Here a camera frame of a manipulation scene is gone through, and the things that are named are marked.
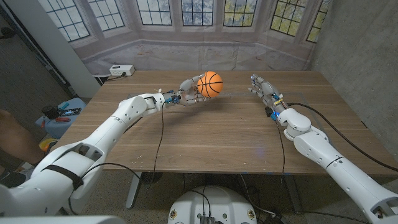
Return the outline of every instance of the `black strap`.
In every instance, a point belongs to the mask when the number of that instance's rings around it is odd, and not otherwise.
[[[69,177],[72,180],[72,182],[73,182],[73,189],[74,190],[77,190],[77,188],[79,188],[80,186],[83,185],[83,179],[81,177],[79,177],[74,172],[72,172],[70,170],[67,170],[67,169],[65,169],[63,167],[60,167],[60,166],[57,166],[57,165],[49,165],[46,168],[44,168],[43,170],[45,170],[45,169],[49,169],[49,170],[58,172],[60,174],[63,174],[65,176]]]

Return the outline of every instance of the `table leg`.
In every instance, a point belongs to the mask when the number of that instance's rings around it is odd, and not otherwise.
[[[136,174],[141,177],[142,172],[136,172]],[[138,190],[139,190],[139,179],[134,175],[132,177],[131,185],[130,185],[130,191],[129,195],[127,196],[126,200],[126,208],[127,209],[132,209],[134,206],[134,203],[136,202],[136,196],[138,195]]]
[[[297,213],[301,213],[301,211],[303,211],[303,207],[301,204],[299,192],[297,190],[296,181],[294,180],[294,176],[285,175],[284,179],[285,179],[287,191],[289,192],[289,196],[292,201],[293,209]]]

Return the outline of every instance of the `window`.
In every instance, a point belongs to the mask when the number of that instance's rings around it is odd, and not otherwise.
[[[124,26],[115,0],[89,0],[102,31]]]
[[[225,0],[224,26],[251,26],[257,0]]]
[[[271,29],[294,37],[306,3],[307,0],[278,0]]]
[[[39,0],[39,3],[68,42],[90,35],[73,0]]]
[[[137,0],[143,25],[172,25],[169,0]]]
[[[316,43],[318,41],[318,35],[321,31],[323,20],[325,19],[326,13],[328,12],[330,0],[323,0],[318,10],[317,18],[314,20],[310,34],[307,40]]]
[[[212,26],[213,0],[181,0],[183,26]]]

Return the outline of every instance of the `window pane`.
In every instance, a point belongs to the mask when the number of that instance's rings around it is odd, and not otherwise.
[[[140,11],[149,11],[147,0],[137,0]]]
[[[163,25],[171,25],[172,19],[169,12],[161,12],[160,16],[162,17]]]
[[[201,0],[192,0],[193,3],[193,11],[194,12],[201,12]]]
[[[106,0],[106,4],[108,5],[109,10],[111,11],[112,14],[119,12],[119,9],[114,0]]]
[[[100,8],[98,7],[97,3],[92,2],[92,3],[90,3],[90,6],[91,6],[91,8],[94,12],[94,15],[96,17],[102,16],[102,13],[101,13]]]
[[[192,0],[182,0],[182,11],[192,12]]]
[[[280,26],[281,22],[282,22],[282,18],[281,17],[274,16],[274,18],[272,20],[271,29],[279,30],[279,26]]]
[[[289,27],[288,34],[295,36],[298,28],[299,28],[299,23],[292,21]]]
[[[97,1],[97,4],[99,6],[99,9],[101,10],[101,13],[103,15],[109,15],[111,12],[108,9],[108,6],[106,5],[105,1]]]
[[[67,9],[69,16],[72,18],[73,23],[81,22],[81,17],[75,6]]]
[[[243,26],[251,26],[253,22],[253,13],[247,13],[244,15]]]
[[[213,0],[203,0],[203,12],[213,12]]]
[[[257,0],[225,0],[224,26],[252,26]]]
[[[280,24],[279,30],[281,32],[284,32],[287,34],[287,31],[289,30],[289,25],[290,25],[290,20],[288,19],[282,19],[282,23]]]
[[[225,12],[235,12],[235,0],[225,0]]]
[[[141,12],[140,15],[141,15],[141,19],[142,19],[142,24],[144,24],[144,25],[152,24],[152,19],[150,18],[149,12]]]
[[[104,17],[102,17],[102,16],[98,17],[97,21],[99,23],[99,26],[101,27],[101,30],[108,30],[109,29]]]
[[[321,28],[322,22],[323,22],[325,16],[326,16],[325,13],[319,12],[318,15],[317,15],[317,18],[315,19],[315,22],[314,22],[313,26],[317,27],[317,28]]]
[[[243,23],[243,13],[236,13],[234,15],[234,26],[242,26]]]
[[[107,23],[107,25],[108,25],[108,27],[109,27],[110,29],[113,29],[113,28],[116,27],[116,24],[115,24],[115,22],[113,21],[113,18],[112,18],[111,15],[109,15],[109,16],[104,16],[104,18],[105,18],[105,21],[106,21],[106,23]]]
[[[159,11],[159,5],[157,0],[148,0],[149,10],[150,11]]]
[[[115,23],[116,23],[116,27],[121,27],[121,26],[124,25],[124,24],[123,24],[123,20],[122,20],[122,18],[120,17],[120,14],[119,14],[119,13],[113,14],[112,17],[113,17],[113,20],[114,20]]]
[[[169,0],[158,0],[159,1],[159,9],[163,12],[170,12]]]
[[[62,4],[65,7],[70,7],[70,6],[74,6],[75,3],[73,2],[73,0],[62,0]]]
[[[152,23],[157,25],[162,25],[162,20],[160,19],[160,12],[150,12],[152,18]]]
[[[236,0],[235,12],[244,12],[246,6],[246,0]]]
[[[256,8],[256,3],[257,3],[257,0],[248,0],[248,2],[246,3],[245,12],[254,13],[254,10]]]
[[[232,26],[234,21],[233,13],[224,13],[224,26]]]
[[[169,0],[137,0],[137,3],[143,25],[172,25]],[[188,1],[183,2],[183,10],[189,10],[188,5]]]
[[[77,40],[80,38],[74,25],[66,26],[65,30],[67,31],[70,40]]]
[[[205,12],[203,13],[203,25],[211,26],[213,24],[213,13]]]
[[[284,12],[284,18],[286,19],[292,19],[293,17],[293,12],[294,12],[294,5],[288,4],[285,8],[285,12]]]
[[[194,12],[193,13],[193,25],[201,26],[201,12]]]
[[[192,26],[192,13],[191,12],[183,12],[182,13],[182,22],[184,26]]]
[[[308,39],[307,40],[312,41],[312,42],[317,42],[318,41],[318,35],[319,35],[320,31],[321,31],[320,29],[312,27],[310,35],[308,35]]]
[[[293,20],[296,22],[300,22],[301,18],[303,17],[303,14],[304,14],[304,8],[296,7],[296,10],[294,11],[294,15],[293,15]]]
[[[79,33],[80,37],[88,36],[88,32],[87,32],[87,29],[86,29],[84,23],[79,22],[79,23],[75,24],[75,27],[76,27],[77,32]]]
[[[53,10],[60,9],[60,5],[58,4],[57,0],[49,0],[49,3],[51,4]]]

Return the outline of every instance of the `person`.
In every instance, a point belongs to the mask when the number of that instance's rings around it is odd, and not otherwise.
[[[0,149],[6,154],[36,166],[45,152],[34,141],[28,130],[22,127],[10,112],[0,109]],[[10,169],[7,161],[0,157],[0,184],[17,187],[26,180],[24,174]]]

